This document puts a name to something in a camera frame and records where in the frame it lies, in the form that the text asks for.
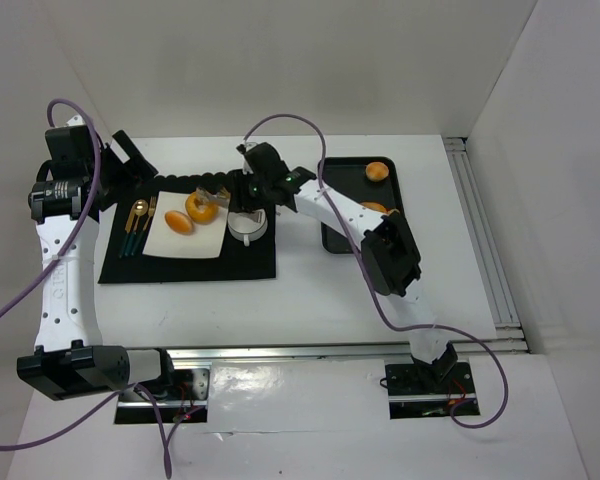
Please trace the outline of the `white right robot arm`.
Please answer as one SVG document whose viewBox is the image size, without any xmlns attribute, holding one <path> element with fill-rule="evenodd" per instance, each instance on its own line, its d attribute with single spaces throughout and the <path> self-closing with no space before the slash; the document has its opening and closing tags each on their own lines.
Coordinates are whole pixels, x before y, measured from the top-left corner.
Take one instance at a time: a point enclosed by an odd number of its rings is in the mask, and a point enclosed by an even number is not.
<svg viewBox="0 0 600 480">
<path fill-rule="evenodd" d="M 323 162 L 316 173 L 304 167 L 290 169 L 266 142 L 245 141 L 237 151 L 244 165 L 231 173 L 231 208 L 246 212 L 275 204 L 344 236 L 381 321 L 389 330 L 407 335 L 423 380 L 441 383 L 458 356 L 421 292 L 421 255 L 406 219 L 371 210 L 333 189 L 324 182 Z"/>
</svg>

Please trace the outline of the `orange ring donut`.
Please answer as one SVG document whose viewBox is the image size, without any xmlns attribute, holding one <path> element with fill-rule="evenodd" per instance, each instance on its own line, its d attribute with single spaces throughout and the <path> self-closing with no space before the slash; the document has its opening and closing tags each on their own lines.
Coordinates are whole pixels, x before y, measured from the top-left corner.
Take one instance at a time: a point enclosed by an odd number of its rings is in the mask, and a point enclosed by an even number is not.
<svg viewBox="0 0 600 480">
<path fill-rule="evenodd" d="M 191 193 L 185 201 L 185 210 L 194 223 L 206 225 L 215 220 L 219 207 L 198 193 Z"/>
</svg>

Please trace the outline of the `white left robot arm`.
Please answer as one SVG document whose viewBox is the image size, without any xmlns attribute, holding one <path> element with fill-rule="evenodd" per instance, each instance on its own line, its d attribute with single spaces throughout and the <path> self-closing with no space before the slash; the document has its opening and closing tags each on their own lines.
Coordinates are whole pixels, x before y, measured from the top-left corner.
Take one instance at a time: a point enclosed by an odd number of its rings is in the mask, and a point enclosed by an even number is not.
<svg viewBox="0 0 600 480">
<path fill-rule="evenodd" d="M 167 351 L 104 344 L 94 296 L 99 214 L 157 170 L 123 130 L 113 140 L 127 161 L 92 138 L 84 125 L 51 128 L 45 140 L 50 158 L 37 173 L 28 204 L 48 274 L 34 352 L 18 358 L 17 375 L 54 401 L 133 384 L 164 396 L 175 384 Z"/>
</svg>

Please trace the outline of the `orange round bun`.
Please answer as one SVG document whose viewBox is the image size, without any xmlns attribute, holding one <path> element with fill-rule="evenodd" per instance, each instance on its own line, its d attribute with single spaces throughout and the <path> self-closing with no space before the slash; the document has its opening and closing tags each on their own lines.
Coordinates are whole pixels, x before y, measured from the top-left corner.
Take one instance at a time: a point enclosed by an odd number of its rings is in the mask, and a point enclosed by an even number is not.
<svg viewBox="0 0 600 480">
<path fill-rule="evenodd" d="M 190 235 L 195 230 L 192 219 L 185 213 L 176 210 L 167 211 L 164 214 L 166 225 L 175 233 L 180 235 Z"/>
</svg>

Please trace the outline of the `metal serving tongs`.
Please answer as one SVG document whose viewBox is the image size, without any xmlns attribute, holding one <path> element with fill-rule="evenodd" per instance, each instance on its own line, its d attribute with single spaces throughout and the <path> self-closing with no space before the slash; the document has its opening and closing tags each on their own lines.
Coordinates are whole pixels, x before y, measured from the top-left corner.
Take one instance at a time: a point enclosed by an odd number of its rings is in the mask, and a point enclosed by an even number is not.
<svg viewBox="0 0 600 480">
<path fill-rule="evenodd" d="M 211 193 L 202 187 L 197 187 L 195 193 L 203 203 L 213 203 L 225 208 L 230 206 L 231 193 L 226 188 L 222 188 L 218 193 Z M 266 216 L 261 211 L 234 212 L 234 216 L 257 223 L 263 222 L 266 219 Z"/>
</svg>

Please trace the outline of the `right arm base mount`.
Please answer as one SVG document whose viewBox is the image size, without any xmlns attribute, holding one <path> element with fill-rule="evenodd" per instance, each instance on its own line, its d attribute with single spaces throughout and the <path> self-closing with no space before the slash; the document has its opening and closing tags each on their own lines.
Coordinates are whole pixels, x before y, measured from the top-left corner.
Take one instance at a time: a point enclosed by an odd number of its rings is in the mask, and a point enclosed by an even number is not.
<svg viewBox="0 0 600 480">
<path fill-rule="evenodd" d="M 386 364 L 379 384 L 388 394 L 391 420 L 478 416 L 473 375 L 468 362 L 457 363 L 439 384 L 428 384 L 411 363 Z"/>
</svg>

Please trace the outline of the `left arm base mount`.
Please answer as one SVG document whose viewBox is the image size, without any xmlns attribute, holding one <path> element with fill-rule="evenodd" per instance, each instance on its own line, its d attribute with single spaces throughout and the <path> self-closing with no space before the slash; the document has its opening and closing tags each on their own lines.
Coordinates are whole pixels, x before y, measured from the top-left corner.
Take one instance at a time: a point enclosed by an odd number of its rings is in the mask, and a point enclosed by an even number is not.
<svg viewBox="0 0 600 480">
<path fill-rule="evenodd" d="M 202 424 L 208 419 L 208 396 L 211 366 L 194 365 L 178 368 L 172 372 L 173 383 L 169 386 L 146 388 L 157 403 L 164 424 L 177 422 Z M 125 392 L 116 404 L 116 425 L 156 424 L 156 416 L 149 395 L 135 388 Z"/>
</svg>

